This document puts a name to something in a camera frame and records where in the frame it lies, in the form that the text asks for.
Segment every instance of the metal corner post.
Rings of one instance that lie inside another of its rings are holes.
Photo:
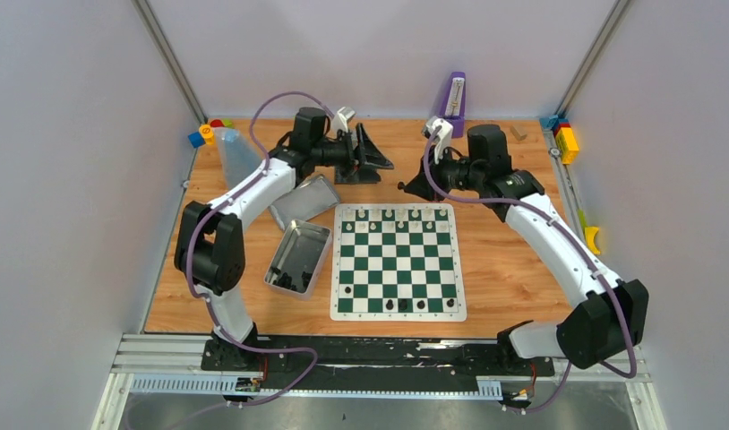
[[[559,117],[566,117],[573,100],[578,94],[581,86],[586,81],[588,74],[591,72],[592,67],[602,55],[602,51],[605,49],[607,42],[614,34],[615,29],[622,17],[624,16],[628,6],[631,4],[631,0],[616,0],[613,8],[607,14],[605,22],[602,24],[602,28],[596,34],[594,42],[589,47],[586,55],[583,58],[575,76],[573,76],[568,89],[560,100],[560,104],[557,105],[555,114]]]
[[[138,13],[141,15],[141,20],[150,32],[154,43],[156,43],[161,57],[167,64],[167,67],[172,73],[172,76],[175,78],[177,87],[179,87],[180,91],[183,92],[183,96],[188,103],[188,107],[193,112],[193,116],[196,118],[196,121],[198,121],[199,124],[206,123],[209,118],[206,117],[201,103],[199,103],[198,99],[196,98],[193,87],[191,87],[190,82],[185,77],[185,72],[180,66],[180,63],[177,61],[175,52],[169,45],[167,37],[165,36],[164,31],[159,25],[159,20],[157,20],[156,14],[153,12],[153,9],[150,6],[149,0],[132,0],[132,2],[135,5],[135,8],[138,10]]]

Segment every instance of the gray floor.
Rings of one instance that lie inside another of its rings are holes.
[[[539,401],[551,383],[538,383]],[[130,425],[135,430],[162,429],[194,411],[220,403],[219,396],[151,394],[131,396]],[[469,400],[359,400],[287,397],[264,406],[224,408],[178,427],[202,429],[637,429],[622,383],[568,383],[546,411],[518,417],[496,402]]]

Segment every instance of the purple holder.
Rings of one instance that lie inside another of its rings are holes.
[[[453,72],[451,74],[451,76],[449,77],[449,83],[446,85],[446,89],[444,90],[441,104],[438,107],[436,115],[439,118],[445,119],[449,122],[449,124],[451,124],[451,126],[454,127],[454,131],[452,132],[451,137],[456,139],[458,137],[462,137],[465,134],[465,90],[467,88],[467,80],[465,81],[465,84],[462,85],[462,100],[459,103],[459,115],[446,116],[446,107],[450,103],[449,98],[451,95],[451,85],[454,81],[454,78],[465,79],[465,74],[463,72]]]

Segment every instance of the purple object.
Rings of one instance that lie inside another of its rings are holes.
[[[454,127],[451,133],[452,138],[456,139],[465,134],[465,74],[463,72],[453,72],[449,77],[436,115]]]

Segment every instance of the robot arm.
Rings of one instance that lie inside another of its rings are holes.
[[[349,131],[348,122],[355,112],[340,109],[333,118],[314,107],[302,107],[296,114],[293,131],[287,133],[270,151],[267,171],[257,168],[241,184],[207,204],[190,202],[180,222],[175,252],[175,266],[185,272],[189,241],[211,208],[227,205],[214,214],[196,237],[193,250],[193,279],[196,293],[209,301],[210,310],[221,326],[215,334],[228,340],[224,332],[240,342],[255,334],[254,323],[246,312],[240,288],[236,288],[245,268],[244,232],[268,206],[296,188],[317,166],[332,166],[338,180],[357,184],[377,182],[377,168],[393,165],[375,148],[358,124]],[[329,126],[335,137],[327,137]],[[245,188],[256,176],[263,176],[232,200],[237,190]],[[214,240],[207,235],[214,233]]]
[[[570,231],[561,222],[562,218],[538,181],[529,172],[512,168],[507,139],[499,126],[478,125],[468,129],[469,154],[454,159],[448,150],[451,125],[444,123],[439,118],[431,118],[424,129],[426,137],[436,137],[429,168],[431,177],[444,192],[471,190],[484,198],[520,200],[535,206]],[[441,130],[435,133],[438,125]],[[443,200],[428,183],[422,164],[417,176],[406,185],[399,184],[399,188],[428,201]],[[605,277],[618,297],[633,344],[641,341],[648,302],[647,290],[641,282],[623,282],[585,245],[579,244],[597,267],[596,273],[592,273],[573,244],[551,221],[541,219],[526,208],[504,203],[486,206],[536,251],[574,308],[565,321],[558,324],[524,322],[500,332],[498,340],[507,348],[509,360],[566,357],[576,367],[588,368],[625,350],[615,309],[603,285],[596,279],[597,274]]]

